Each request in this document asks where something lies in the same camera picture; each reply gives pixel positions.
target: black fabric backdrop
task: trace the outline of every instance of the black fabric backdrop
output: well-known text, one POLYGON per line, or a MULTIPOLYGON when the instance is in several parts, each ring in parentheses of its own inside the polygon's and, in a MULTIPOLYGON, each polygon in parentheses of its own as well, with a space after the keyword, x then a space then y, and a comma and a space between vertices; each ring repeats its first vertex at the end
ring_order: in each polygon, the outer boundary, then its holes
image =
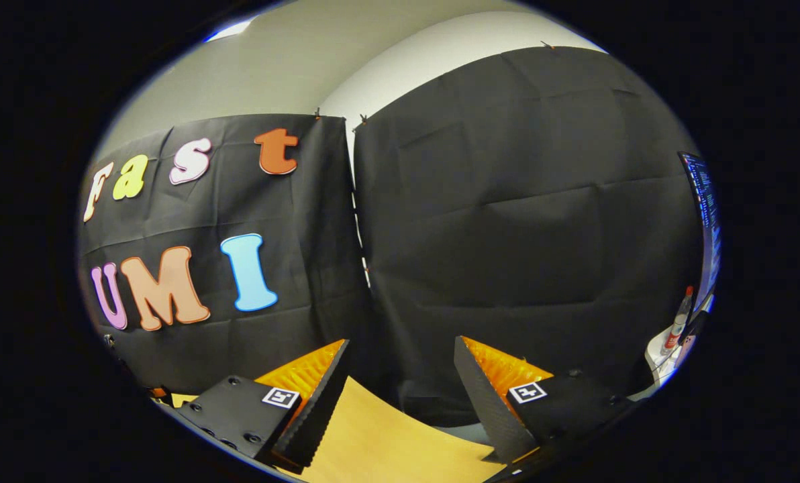
POLYGON ((476 421, 465 335, 614 391, 701 269, 666 104, 614 58, 528 48, 447 72, 356 128, 356 206, 402 409, 476 421))
MULTIPOLYGON (((142 384, 199 394, 229 374, 258 377, 293 358, 345 337, 351 339, 352 375, 368 385, 378 374, 365 361, 373 337, 370 301, 355 235, 352 179, 344 119, 260 114, 206 119, 178 125, 132 141, 88 168, 81 214, 93 175, 114 162, 95 214, 79 227, 79 277, 89 314, 101 333, 115 339, 115 352, 142 384), (259 166, 257 135, 286 128, 299 138, 287 147, 298 167, 269 175, 259 166), (183 144, 209 138, 209 169, 197 180, 168 180, 173 156, 183 144), (142 192, 114 201, 111 191, 123 163, 150 158, 142 192), (274 305, 240 312, 238 290, 223 239, 246 233, 262 236, 262 272, 274 305), (178 321, 148 332, 140 327, 121 261, 139 256, 158 279, 161 253, 191 249, 189 269, 195 292, 211 311, 192 324, 178 321), (90 271, 117 264, 117 283, 129 320, 124 331, 103 315, 90 271)), ((103 283, 109 293, 107 282, 103 283)))

